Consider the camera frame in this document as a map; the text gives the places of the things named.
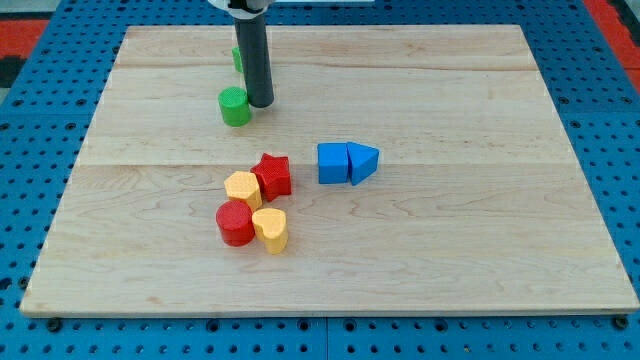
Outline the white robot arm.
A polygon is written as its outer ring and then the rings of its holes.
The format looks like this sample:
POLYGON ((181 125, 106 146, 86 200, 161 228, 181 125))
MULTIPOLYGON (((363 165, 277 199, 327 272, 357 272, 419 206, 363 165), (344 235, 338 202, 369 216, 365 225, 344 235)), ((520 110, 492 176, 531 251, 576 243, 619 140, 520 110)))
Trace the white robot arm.
POLYGON ((208 0, 208 2, 235 19, 250 20, 266 12, 275 0, 208 0))

